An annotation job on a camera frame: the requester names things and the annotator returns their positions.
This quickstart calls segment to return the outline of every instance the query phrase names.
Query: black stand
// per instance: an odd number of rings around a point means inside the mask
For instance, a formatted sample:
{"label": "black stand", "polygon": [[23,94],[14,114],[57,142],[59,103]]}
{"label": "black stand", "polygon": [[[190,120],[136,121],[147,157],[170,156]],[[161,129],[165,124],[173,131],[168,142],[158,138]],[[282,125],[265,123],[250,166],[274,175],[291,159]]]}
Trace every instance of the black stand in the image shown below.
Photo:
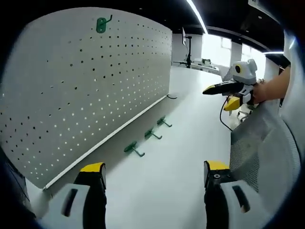
{"label": "black stand", "polygon": [[192,37],[185,37],[189,39],[189,53],[187,54],[186,58],[186,68],[191,68],[191,39]]}

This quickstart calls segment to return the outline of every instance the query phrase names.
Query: green hook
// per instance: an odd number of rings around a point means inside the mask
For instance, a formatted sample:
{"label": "green hook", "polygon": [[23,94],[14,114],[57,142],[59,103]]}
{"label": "green hook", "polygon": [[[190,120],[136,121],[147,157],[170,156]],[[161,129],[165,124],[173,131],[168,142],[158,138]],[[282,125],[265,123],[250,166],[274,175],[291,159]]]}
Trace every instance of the green hook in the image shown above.
{"label": "green hook", "polygon": [[106,24],[112,20],[112,15],[107,21],[105,18],[98,18],[96,22],[96,31],[98,33],[104,33],[106,31]]}
{"label": "green hook", "polygon": [[172,127],[172,125],[169,125],[165,122],[165,116],[163,116],[162,118],[160,118],[158,121],[157,121],[157,125],[162,125],[162,124],[166,124],[168,127]]}
{"label": "green hook", "polygon": [[144,156],[145,153],[140,153],[138,150],[135,149],[135,146],[137,145],[137,142],[134,141],[132,142],[131,144],[129,144],[125,149],[124,149],[124,152],[127,153],[127,152],[130,152],[130,151],[135,151],[137,153],[137,155],[139,155],[140,157]]}
{"label": "green hook", "polygon": [[158,137],[157,135],[155,135],[155,134],[153,133],[153,128],[149,129],[149,130],[146,131],[145,134],[144,134],[145,139],[148,139],[148,138],[150,138],[151,136],[155,136],[155,137],[158,138],[158,139],[161,139],[161,138],[162,138],[162,136]]}

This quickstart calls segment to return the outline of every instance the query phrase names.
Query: white pegboard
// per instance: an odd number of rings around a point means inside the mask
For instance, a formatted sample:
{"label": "white pegboard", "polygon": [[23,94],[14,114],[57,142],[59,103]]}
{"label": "white pegboard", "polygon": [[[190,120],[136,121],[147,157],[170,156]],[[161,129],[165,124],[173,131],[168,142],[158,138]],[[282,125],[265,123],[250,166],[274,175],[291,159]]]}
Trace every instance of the white pegboard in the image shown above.
{"label": "white pegboard", "polygon": [[[111,15],[97,33],[97,19]],[[44,187],[168,93],[171,45],[170,29],[120,10],[75,8],[31,22],[2,78],[4,152]]]}

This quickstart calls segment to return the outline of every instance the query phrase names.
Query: ceiling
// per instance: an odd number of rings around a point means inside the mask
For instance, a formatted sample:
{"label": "ceiling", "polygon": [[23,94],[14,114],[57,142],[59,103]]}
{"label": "ceiling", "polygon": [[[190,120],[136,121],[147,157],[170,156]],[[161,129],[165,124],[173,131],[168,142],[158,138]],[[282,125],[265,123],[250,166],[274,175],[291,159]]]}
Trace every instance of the ceiling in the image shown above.
{"label": "ceiling", "polygon": [[[154,1],[96,1],[87,0],[82,3],[63,3],[62,1],[21,2],[18,7],[2,8],[0,20],[7,21],[6,15],[16,15],[18,23],[3,23],[2,31],[6,32],[2,47],[7,53],[14,38],[30,21],[58,10],[74,7],[105,7],[135,13],[154,20],[170,28],[173,33],[203,34],[199,21],[186,0],[154,0]],[[284,48],[284,33],[281,26],[266,14],[248,5],[248,0],[193,0],[203,18],[210,34],[232,39],[237,43],[246,43],[262,52],[281,51]],[[284,56],[269,55],[276,64],[286,67],[289,61]]]}

